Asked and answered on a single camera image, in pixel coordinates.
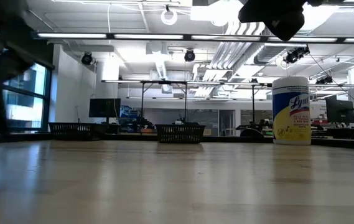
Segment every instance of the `black wire basket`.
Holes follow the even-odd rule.
[[[203,141],[203,125],[157,124],[160,143],[200,143]]]
[[[91,123],[49,123],[51,134],[56,140],[95,141],[106,133],[105,124]]]

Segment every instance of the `wooden table surface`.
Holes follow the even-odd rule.
[[[0,223],[354,223],[354,149],[0,144]]]

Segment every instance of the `lysol logo text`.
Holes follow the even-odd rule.
[[[293,99],[290,99],[290,116],[295,113],[309,111],[309,97],[308,94],[301,94]]]

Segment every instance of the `black monitor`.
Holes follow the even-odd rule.
[[[118,118],[120,117],[120,99],[91,99],[91,118]]]
[[[327,121],[336,123],[354,123],[352,101],[326,99]]]

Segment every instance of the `white plastic canister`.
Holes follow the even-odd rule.
[[[273,82],[272,112],[275,144],[311,144],[309,85],[306,77],[286,77]]]

